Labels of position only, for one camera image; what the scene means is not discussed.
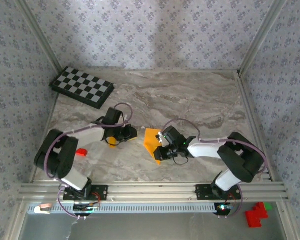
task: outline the gray marble table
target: gray marble table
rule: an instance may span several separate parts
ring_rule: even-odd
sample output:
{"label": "gray marble table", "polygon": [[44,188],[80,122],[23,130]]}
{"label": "gray marble table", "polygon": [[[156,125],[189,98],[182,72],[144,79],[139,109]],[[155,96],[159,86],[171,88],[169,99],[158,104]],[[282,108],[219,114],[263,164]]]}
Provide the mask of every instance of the gray marble table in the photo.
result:
{"label": "gray marble table", "polygon": [[[115,90],[100,110],[60,95],[49,128],[69,131],[85,127],[104,116],[109,107],[124,102],[133,108],[130,123],[139,135],[116,148],[105,142],[86,146],[87,157],[76,157],[74,167],[93,181],[211,182],[226,169],[222,160],[200,157],[183,166],[172,160],[157,165],[143,146],[145,128],[160,129],[174,118],[193,121],[203,138],[226,137],[237,131],[252,140],[232,72],[86,72],[114,83]],[[120,110],[129,114],[125,106]],[[185,122],[173,125],[186,138],[197,135]],[[42,170],[37,171],[35,180],[46,180]]]}

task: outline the wall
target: wall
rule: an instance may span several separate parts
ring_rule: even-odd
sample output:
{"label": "wall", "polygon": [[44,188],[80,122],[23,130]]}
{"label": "wall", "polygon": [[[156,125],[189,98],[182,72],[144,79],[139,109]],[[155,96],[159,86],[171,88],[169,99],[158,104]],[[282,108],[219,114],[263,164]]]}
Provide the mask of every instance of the wall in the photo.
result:
{"label": "wall", "polygon": [[288,1],[244,79],[300,226],[300,0]]}
{"label": "wall", "polygon": [[60,64],[238,69],[272,1],[27,0]]}
{"label": "wall", "polygon": [[13,0],[0,1],[0,239],[29,181],[33,159],[56,97],[56,76]]}

